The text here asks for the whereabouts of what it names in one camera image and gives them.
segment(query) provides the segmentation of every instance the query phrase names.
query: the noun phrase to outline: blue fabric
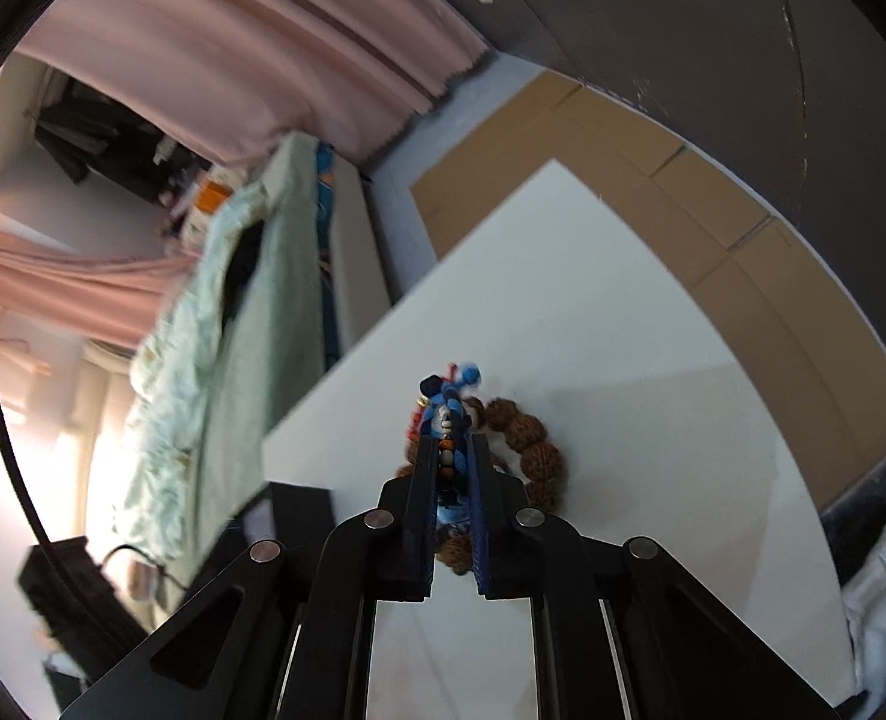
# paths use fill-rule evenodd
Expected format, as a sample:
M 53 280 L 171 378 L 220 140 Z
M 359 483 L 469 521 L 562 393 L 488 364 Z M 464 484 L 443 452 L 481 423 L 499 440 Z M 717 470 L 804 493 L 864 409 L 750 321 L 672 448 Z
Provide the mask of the blue fabric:
M 316 148 L 316 192 L 316 245 L 319 250 L 320 283 L 323 287 L 323 365 L 329 370 L 340 358 L 330 256 L 334 172 L 333 147 L 329 143 L 320 143 Z

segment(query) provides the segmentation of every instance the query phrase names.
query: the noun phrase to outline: metal screw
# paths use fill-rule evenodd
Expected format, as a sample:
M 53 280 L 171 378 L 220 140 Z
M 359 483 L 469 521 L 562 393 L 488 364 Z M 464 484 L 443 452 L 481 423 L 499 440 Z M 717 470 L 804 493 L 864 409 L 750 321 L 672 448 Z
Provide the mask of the metal screw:
M 540 509 L 528 506 L 516 512 L 516 521 L 523 525 L 523 528 L 539 528 L 547 521 L 547 515 L 543 514 Z
M 363 522 L 367 528 L 379 531 L 393 524 L 393 514 L 386 509 L 373 509 L 372 512 L 366 512 Z
M 257 541 L 250 547 L 250 557 L 254 562 L 270 562 L 280 557 L 280 546 L 276 541 L 267 539 L 266 541 Z
M 660 548 L 656 546 L 656 542 L 652 538 L 638 536 L 629 542 L 629 554 L 640 560 L 652 560 L 653 557 L 660 554 Z

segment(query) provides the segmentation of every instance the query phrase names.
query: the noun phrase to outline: power cord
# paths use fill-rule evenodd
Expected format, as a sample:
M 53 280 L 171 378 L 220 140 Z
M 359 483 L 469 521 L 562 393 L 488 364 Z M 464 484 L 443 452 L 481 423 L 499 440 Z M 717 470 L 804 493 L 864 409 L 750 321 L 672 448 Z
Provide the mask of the power cord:
M 76 581 L 70 576 L 70 572 L 67 571 L 65 565 L 60 561 L 60 557 L 56 554 L 56 550 L 53 549 L 53 542 L 49 540 L 49 536 L 46 534 L 46 528 L 43 528 L 43 522 L 36 512 L 36 507 L 33 506 L 33 500 L 29 496 L 29 490 L 27 490 L 26 483 L 22 478 L 22 474 L 19 472 L 16 452 L 13 450 L 13 443 L 12 440 L 10 440 L 10 434 L 6 428 L 6 418 L 3 415 L 2 403 L 0 403 L 0 455 L 3 457 L 3 466 L 6 466 L 6 473 L 10 477 L 10 484 L 13 486 L 13 492 L 16 493 L 17 500 L 19 500 L 19 507 L 22 509 L 23 515 L 26 517 L 26 521 L 29 523 L 29 527 L 33 531 L 33 536 L 36 536 L 36 541 L 38 541 L 40 549 L 46 557 L 46 561 L 49 563 L 50 568 L 53 569 L 53 573 L 56 574 L 62 585 L 67 589 L 67 592 L 73 597 L 76 603 L 83 608 L 86 616 L 91 619 L 96 627 L 98 627 L 110 641 L 113 641 L 113 644 L 116 647 L 129 649 L 100 618 L 99 613 L 91 603 L 89 603 L 89 599 L 86 598 L 86 593 L 80 589 L 78 584 L 76 584 Z
M 163 577 L 163 579 L 168 579 L 169 581 L 172 581 L 173 584 L 175 584 L 177 587 L 179 587 L 179 589 L 182 590 L 182 592 L 187 591 L 185 586 L 181 584 L 180 581 L 177 581 L 176 577 L 166 571 L 166 567 L 161 565 L 161 563 L 156 562 L 156 560 L 153 560 L 152 557 L 150 557 L 146 552 L 143 552 L 142 549 L 139 549 L 139 547 L 134 547 L 133 544 L 120 544 L 113 547 L 113 549 L 110 549 L 110 551 L 106 553 L 106 557 L 103 558 L 103 562 L 100 563 L 99 568 L 105 567 L 107 563 L 110 562 L 110 557 L 113 557 L 113 555 L 115 555 L 117 552 L 122 552 L 123 550 L 135 552 L 137 555 L 139 555 L 139 557 L 142 557 L 144 560 L 146 560 L 149 565 L 152 565 L 158 571 L 158 574 Z

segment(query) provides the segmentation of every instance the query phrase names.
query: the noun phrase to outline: bed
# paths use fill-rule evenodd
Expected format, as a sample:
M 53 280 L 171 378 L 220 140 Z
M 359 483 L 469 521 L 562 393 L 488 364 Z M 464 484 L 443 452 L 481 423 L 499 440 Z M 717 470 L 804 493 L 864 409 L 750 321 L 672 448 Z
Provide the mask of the bed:
M 214 295 L 203 292 L 214 285 L 216 290 L 227 290 L 229 276 L 221 280 L 210 274 L 185 286 L 169 316 L 161 319 L 139 349 L 130 376 L 118 367 L 106 370 L 110 385 L 103 386 L 103 391 L 112 397 L 106 398 L 100 416 L 97 432 L 101 439 L 94 442 L 84 485 L 86 534 L 94 544 L 134 543 L 165 560 L 171 573 L 187 581 L 225 522 L 264 483 L 264 436 L 326 370 L 320 341 L 324 335 L 323 279 L 316 241 L 307 242 L 307 238 L 315 238 L 310 225 L 315 226 L 318 201 L 317 159 L 315 138 L 291 133 L 255 182 L 264 187 L 262 194 L 276 191 L 279 202 L 262 219 L 262 234 L 245 288 L 238 290 L 238 298 L 223 295 L 234 309 L 228 316 L 221 314 L 218 331 L 211 333 L 211 322 L 207 327 L 201 322 L 198 337 L 187 338 L 185 332 L 174 333 L 172 327 L 179 322 L 173 314 L 179 314 L 187 293 L 197 293 L 195 298 L 209 306 L 210 314 L 216 310 L 214 303 L 221 300 L 214 301 Z M 345 355 L 387 312 L 389 296 L 358 172 L 334 155 L 329 173 L 333 214 L 327 280 L 331 284 L 334 335 Z M 308 176 L 312 186 L 307 183 Z M 309 209 L 308 191 L 312 193 Z M 234 196 L 228 203 L 237 201 Z M 241 227 L 249 229 L 257 217 L 243 214 Z M 308 248 L 312 249 L 311 263 Z M 232 259 L 236 249 L 231 249 Z M 191 311 L 189 316 L 205 320 L 206 311 Z M 197 325 L 186 317 L 182 324 L 184 331 L 193 327 L 196 332 Z M 200 375 L 197 364 L 206 359 L 206 345 L 211 343 L 215 344 L 211 365 Z M 161 372 L 158 365 L 154 368 L 153 362 L 158 362 L 154 358 L 166 355 L 191 358 L 194 370 L 187 374 Z M 139 397 L 129 388 L 130 377 Z M 198 435 L 187 440 L 185 436 L 192 430 L 187 432 L 185 425 L 169 429 L 168 439 L 178 436 L 174 452 L 179 453 L 179 467 L 172 464 L 173 452 L 166 456 L 169 464 L 165 469 L 156 461 L 147 463 L 145 450 L 147 445 L 153 450 L 155 439 L 147 442 L 139 434 L 145 429 L 142 423 L 147 415 L 150 419 L 175 415 L 186 422 L 181 409 L 187 400 L 187 380 L 204 389 Z M 121 391 L 134 402 L 125 427 L 120 425 Z M 181 488 L 174 497 L 177 477 Z M 108 509 L 113 509 L 112 516 Z M 176 523 L 179 533 L 174 530 Z

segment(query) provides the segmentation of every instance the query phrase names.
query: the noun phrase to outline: gray floor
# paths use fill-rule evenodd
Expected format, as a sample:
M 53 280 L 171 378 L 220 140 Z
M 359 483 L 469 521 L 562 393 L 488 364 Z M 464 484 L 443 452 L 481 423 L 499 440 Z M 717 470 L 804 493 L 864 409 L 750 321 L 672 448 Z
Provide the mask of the gray floor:
M 542 69 L 515 56 L 497 55 L 484 70 L 461 81 L 440 108 L 419 119 L 372 170 L 371 208 L 382 233 L 394 299 L 416 286 L 437 262 L 409 187 Z

